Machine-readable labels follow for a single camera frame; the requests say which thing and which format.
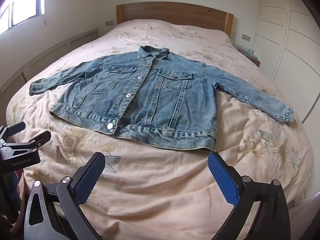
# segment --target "blue gripper pad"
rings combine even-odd
[[[208,167],[226,201],[236,206],[240,200],[238,186],[213,153],[208,156]]]
[[[84,173],[74,187],[74,203],[77,206],[86,203],[106,165],[106,159],[102,153],[96,152],[92,158],[85,166],[79,168],[84,168]]]

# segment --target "nightstand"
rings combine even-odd
[[[249,53],[247,53],[245,50],[239,49],[239,52],[240,52],[241,54],[245,55],[245,56],[246,56],[249,60],[251,60],[253,63],[255,63],[255,65],[256,65],[257,67],[260,66],[260,61],[259,61],[258,59],[256,59],[256,58],[252,57],[252,56],[251,56]]]

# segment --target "wall outlet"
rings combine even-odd
[[[250,41],[251,38],[247,35],[242,34],[242,39],[246,40],[246,41]]]
[[[113,24],[114,24],[113,21],[106,22],[106,26],[110,26],[110,25],[113,25]]]

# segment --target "bedspread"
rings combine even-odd
[[[214,65],[289,103],[221,31],[157,20],[125,22],[50,65],[10,101],[8,124],[26,123],[26,129],[15,135],[16,141],[27,141],[44,130],[52,134],[51,141],[39,150],[41,163],[24,171],[27,184],[31,187],[37,179],[53,183],[72,176],[100,151],[105,155],[105,170],[81,206],[100,235],[132,240],[211,239],[233,206],[225,201],[207,168],[208,153],[154,148],[52,117],[49,109],[68,84],[29,96],[32,81],[103,55],[137,51],[140,45],[169,48],[188,59]],[[217,92],[216,100],[217,151],[227,164],[255,181],[280,180],[287,202],[300,195],[312,171],[313,151],[298,117],[294,122],[279,123],[222,91]],[[254,215],[250,214],[240,239]]]

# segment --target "denim jacket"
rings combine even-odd
[[[32,82],[29,93],[42,94],[68,83],[51,114],[160,148],[215,149],[217,88],[279,122],[293,120],[288,105],[244,80],[166,48],[145,46],[83,62]]]

